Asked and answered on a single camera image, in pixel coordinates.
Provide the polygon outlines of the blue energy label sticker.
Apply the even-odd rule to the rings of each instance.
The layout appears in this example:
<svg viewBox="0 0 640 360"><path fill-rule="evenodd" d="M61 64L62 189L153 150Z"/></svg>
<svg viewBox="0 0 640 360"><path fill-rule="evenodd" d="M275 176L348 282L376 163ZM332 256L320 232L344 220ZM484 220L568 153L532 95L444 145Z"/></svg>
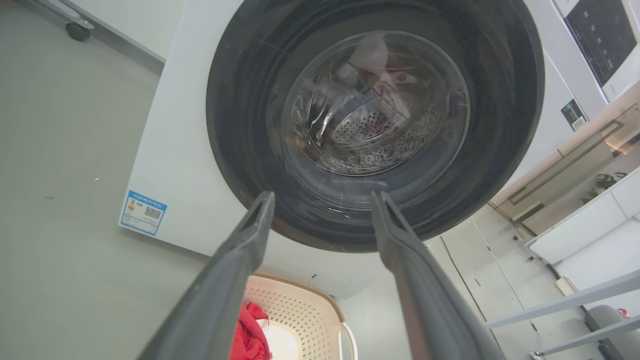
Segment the blue energy label sticker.
<svg viewBox="0 0 640 360"><path fill-rule="evenodd" d="M125 197L119 225L155 237L166 210L164 203L130 190Z"/></svg>

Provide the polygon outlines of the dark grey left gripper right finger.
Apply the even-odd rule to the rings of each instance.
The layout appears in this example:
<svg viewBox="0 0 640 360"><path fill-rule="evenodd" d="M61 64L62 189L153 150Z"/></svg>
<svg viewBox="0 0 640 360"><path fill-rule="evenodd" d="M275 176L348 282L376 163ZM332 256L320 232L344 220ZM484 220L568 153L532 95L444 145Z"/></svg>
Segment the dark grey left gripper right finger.
<svg viewBox="0 0 640 360"><path fill-rule="evenodd" d="M413 360L506 360L390 196L371 194L378 253L393 274Z"/></svg>

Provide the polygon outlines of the white front-load washing machine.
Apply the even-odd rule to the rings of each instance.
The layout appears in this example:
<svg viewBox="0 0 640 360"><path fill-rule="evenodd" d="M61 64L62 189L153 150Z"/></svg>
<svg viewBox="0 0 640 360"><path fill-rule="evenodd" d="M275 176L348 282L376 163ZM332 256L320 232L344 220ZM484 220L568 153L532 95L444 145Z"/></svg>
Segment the white front-load washing machine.
<svg viewBox="0 0 640 360"><path fill-rule="evenodd" d="M211 64L227 25L244 0L189 0L170 48L135 156L128 191L167 206L153 237L212 255L249 207L231 191L211 150L206 101ZM640 0L623 0L637 47L601 88L564 16L567 0L524 0L542 44L544 95L541 117L521 163L496 193L530 173L578 137L562 108L576 100L588 122L640 80ZM300 280L347 299L383 271L378 249L343 252L313 248L274 231L259 270Z"/></svg>

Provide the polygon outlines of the small black QR sticker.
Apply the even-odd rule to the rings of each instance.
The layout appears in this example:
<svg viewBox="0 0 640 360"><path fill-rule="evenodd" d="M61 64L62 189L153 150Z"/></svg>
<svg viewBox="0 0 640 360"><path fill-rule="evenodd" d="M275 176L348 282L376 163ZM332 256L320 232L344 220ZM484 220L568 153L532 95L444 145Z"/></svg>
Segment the small black QR sticker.
<svg viewBox="0 0 640 360"><path fill-rule="evenodd" d="M570 100L561 109L561 113L574 132L578 132L588 122L582 108L575 99Z"/></svg>

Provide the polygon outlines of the black washing machine control panel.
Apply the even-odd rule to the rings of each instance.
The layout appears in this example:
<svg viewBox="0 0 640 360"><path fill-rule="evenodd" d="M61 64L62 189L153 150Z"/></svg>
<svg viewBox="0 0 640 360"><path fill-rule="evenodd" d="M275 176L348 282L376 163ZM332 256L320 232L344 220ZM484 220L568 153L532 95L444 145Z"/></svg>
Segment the black washing machine control panel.
<svg viewBox="0 0 640 360"><path fill-rule="evenodd" d="M624 0L567 0L574 41L603 89L638 45Z"/></svg>

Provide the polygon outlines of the round black washing machine door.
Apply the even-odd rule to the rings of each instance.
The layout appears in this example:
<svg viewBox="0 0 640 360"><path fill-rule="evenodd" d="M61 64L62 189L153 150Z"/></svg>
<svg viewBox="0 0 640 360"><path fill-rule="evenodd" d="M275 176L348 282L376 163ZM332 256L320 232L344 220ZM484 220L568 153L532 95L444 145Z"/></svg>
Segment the round black washing machine door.
<svg viewBox="0 0 640 360"><path fill-rule="evenodd" d="M546 71L524 0L244 0L215 51L206 125L245 206L311 248L377 250L372 193L422 240L521 164Z"/></svg>

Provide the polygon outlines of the white perforated laundry basket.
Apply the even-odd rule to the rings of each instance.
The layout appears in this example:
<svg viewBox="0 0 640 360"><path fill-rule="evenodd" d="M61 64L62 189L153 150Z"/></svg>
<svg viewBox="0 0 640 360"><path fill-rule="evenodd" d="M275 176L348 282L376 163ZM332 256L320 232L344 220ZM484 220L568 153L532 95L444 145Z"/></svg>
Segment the white perforated laundry basket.
<svg viewBox="0 0 640 360"><path fill-rule="evenodd" d="M258 305L272 360L359 360L354 333L334 299L286 276L249 276L243 303Z"/></svg>

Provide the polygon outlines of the white cabinet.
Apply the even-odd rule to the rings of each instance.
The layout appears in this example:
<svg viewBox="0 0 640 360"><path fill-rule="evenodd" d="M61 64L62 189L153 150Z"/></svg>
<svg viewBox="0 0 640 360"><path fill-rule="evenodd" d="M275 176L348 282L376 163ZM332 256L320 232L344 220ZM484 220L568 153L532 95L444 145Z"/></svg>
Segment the white cabinet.
<svg viewBox="0 0 640 360"><path fill-rule="evenodd" d="M525 246L555 265L630 219L640 221L640 167Z"/></svg>

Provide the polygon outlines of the grey metal frame with caster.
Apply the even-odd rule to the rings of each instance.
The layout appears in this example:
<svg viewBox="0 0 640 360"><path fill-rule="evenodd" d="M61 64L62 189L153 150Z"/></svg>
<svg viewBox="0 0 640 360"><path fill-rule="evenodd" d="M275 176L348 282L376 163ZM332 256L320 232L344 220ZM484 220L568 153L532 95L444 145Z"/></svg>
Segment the grey metal frame with caster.
<svg viewBox="0 0 640 360"><path fill-rule="evenodd" d="M640 269L630 272L626 275L618 276L615 279L606 281L602 284L595 285L583 291L574 292L559 300L554 300L542 305L525 309L521 312L514 313L510 316L502 317L494 321L484 322L485 328L492 330L509 324L521 321L530 321L538 317L550 315L552 313L562 312L570 308L587 305L597 301L601 301L610 297L619 296L640 289ZM532 360L543 360L544 357L560 353L578 346L583 346L590 342L596 342L605 338L611 338L620 333L626 333L640 329L640 315L626 319L615 325L606 326L601 330L589 333L572 339L568 342L547 348L542 351L535 351L530 354Z"/></svg>
<svg viewBox="0 0 640 360"><path fill-rule="evenodd" d="M66 24L65 29L67 35L79 42L83 43L90 38L90 31L94 29L94 25L89 21L82 18L82 16L74 9L72 9L65 0L36 0L42 5L54 10L59 15L63 16L69 22Z"/></svg>

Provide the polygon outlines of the grey upholstered seat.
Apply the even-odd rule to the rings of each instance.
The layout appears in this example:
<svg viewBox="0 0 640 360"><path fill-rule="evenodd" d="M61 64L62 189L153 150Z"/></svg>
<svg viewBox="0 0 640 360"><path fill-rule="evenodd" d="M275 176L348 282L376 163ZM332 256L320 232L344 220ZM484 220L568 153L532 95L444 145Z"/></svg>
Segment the grey upholstered seat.
<svg viewBox="0 0 640 360"><path fill-rule="evenodd" d="M619 310L608 305L598 305L584 314L585 325L592 332L626 319ZM640 360L640 328L599 340L598 350L604 360Z"/></svg>

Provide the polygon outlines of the red garment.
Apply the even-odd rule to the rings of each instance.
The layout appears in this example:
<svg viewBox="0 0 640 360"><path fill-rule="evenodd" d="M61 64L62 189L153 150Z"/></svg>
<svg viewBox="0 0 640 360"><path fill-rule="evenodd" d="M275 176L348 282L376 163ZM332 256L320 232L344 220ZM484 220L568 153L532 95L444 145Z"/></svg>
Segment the red garment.
<svg viewBox="0 0 640 360"><path fill-rule="evenodd" d="M266 336L270 319L253 301L240 307L228 360L272 360Z"/></svg>

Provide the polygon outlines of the green potted plant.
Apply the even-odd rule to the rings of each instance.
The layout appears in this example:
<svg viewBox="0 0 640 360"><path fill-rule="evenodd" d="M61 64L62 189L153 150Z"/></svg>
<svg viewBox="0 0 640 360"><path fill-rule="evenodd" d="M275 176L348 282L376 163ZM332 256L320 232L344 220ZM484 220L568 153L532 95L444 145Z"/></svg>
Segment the green potted plant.
<svg viewBox="0 0 640 360"><path fill-rule="evenodd" d="M622 171L615 171L613 175L601 173L596 176L595 185L590 189L583 198L580 199L583 205L589 203L595 199L599 194L606 191L610 187L617 184L621 179L628 176L628 173Z"/></svg>

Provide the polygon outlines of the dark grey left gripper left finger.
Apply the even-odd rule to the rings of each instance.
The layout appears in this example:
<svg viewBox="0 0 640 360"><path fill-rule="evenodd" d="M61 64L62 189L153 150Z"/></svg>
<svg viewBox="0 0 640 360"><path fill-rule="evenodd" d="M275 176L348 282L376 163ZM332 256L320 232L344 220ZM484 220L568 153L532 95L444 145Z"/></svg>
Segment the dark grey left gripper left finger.
<svg viewBox="0 0 640 360"><path fill-rule="evenodd" d="M229 360L246 284L265 257L275 194L262 192L137 360Z"/></svg>

